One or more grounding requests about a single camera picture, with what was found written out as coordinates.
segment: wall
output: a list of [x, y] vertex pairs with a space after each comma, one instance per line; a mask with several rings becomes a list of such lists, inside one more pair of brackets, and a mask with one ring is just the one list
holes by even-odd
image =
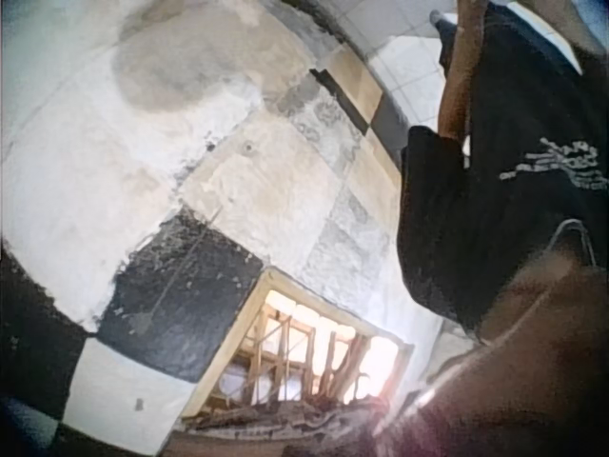
[[419, 376], [441, 320], [402, 285], [395, 109], [354, 54], [269, 2], [7, 8], [2, 382], [41, 446], [157, 452], [265, 266]]

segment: black t-shirt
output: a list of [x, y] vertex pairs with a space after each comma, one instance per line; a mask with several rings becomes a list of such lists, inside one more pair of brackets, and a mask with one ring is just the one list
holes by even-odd
[[474, 330], [532, 255], [569, 229], [607, 266], [607, 99], [512, 14], [494, 18], [472, 82], [471, 165], [413, 127], [398, 251], [419, 304]]

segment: wooden frame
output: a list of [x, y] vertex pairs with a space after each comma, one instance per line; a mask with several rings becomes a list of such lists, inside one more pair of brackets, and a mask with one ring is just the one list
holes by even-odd
[[[277, 269], [268, 268], [261, 274], [254, 289], [251, 291], [246, 302], [239, 311], [234, 324], [211, 360], [211, 363], [201, 378], [201, 381], [194, 389], [187, 406], [182, 412], [182, 417], [193, 417], [199, 413], [212, 390], [216, 386], [222, 372], [226, 369], [226, 366], [230, 363], [230, 360], [240, 348], [252, 322], [265, 305], [266, 296], [272, 290], [277, 290], [278, 292], [282, 293], [282, 295], [294, 300], [296, 303], [302, 304], [307, 308], [311, 308], [328, 319], [339, 322], [342, 325], [353, 327], [358, 334], [368, 337], [368, 339], [372, 336], [381, 336], [394, 342], [399, 349], [398, 358], [396, 359], [392, 376], [389, 378], [389, 380], [387, 380], [385, 389], [383, 390], [383, 395], [386, 395], [387, 398], [390, 398], [393, 395], [407, 368], [408, 361], [412, 355], [413, 346], [405, 344], [387, 331], [375, 328], [371, 324], [361, 320], [346, 310], [328, 304], [324, 300], [317, 297], [313, 292], [303, 288]], [[283, 336], [281, 340], [282, 345], [285, 343], [284, 338], [285, 336]], [[312, 346], [310, 344], [311, 341], [312, 340], [309, 338], [306, 355], [307, 360], [309, 358], [312, 359], [313, 357], [313, 348], [309, 348]], [[256, 351], [254, 362], [257, 361], [258, 364], [261, 364], [263, 357], [262, 348], [255, 347], [254, 350]], [[304, 385], [308, 385], [308, 383], [312, 383], [312, 376], [305, 376]], [[251, 396], [249, 395], [253, 395], [253, 391], [248, 390], [246, 395], [248, 396], [246, 398], [251, 400]]]

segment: floor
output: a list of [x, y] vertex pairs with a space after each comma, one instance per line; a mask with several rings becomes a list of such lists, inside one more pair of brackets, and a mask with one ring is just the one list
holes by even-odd
[[[609, 25], [607, 17], [598, 9], [598, 2], [573, 1], [591, 31], [609, 47]], [[327, 12], [365, 57], [409, 123], [432, 129], [437, 126], [444, 76], [438, 64], [440, 38], [429, 24], [428, 16], [435, 9], [456, 20], [456, 5], [456, 0], [324, 1]], [[538, 16], [516, 3], [510, 4], [510, 8], [575, 62], [564, 39]]]

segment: white print on shirt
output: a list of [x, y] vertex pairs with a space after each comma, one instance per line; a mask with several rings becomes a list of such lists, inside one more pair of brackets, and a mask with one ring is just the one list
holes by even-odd
[[607, 190], [609, 180], [599, 169], [599, 151], [585, 141], [574, 141], [573, 146], [558, 146], [546, 138], [540, 140], [546, 152], [524, 155], [526, 161], [513, 170], [504, 171], [499, 179], [514, 179], [518, 173], [543, 173], [559, 169], [564, 171], [574, 186], [580, 189]]

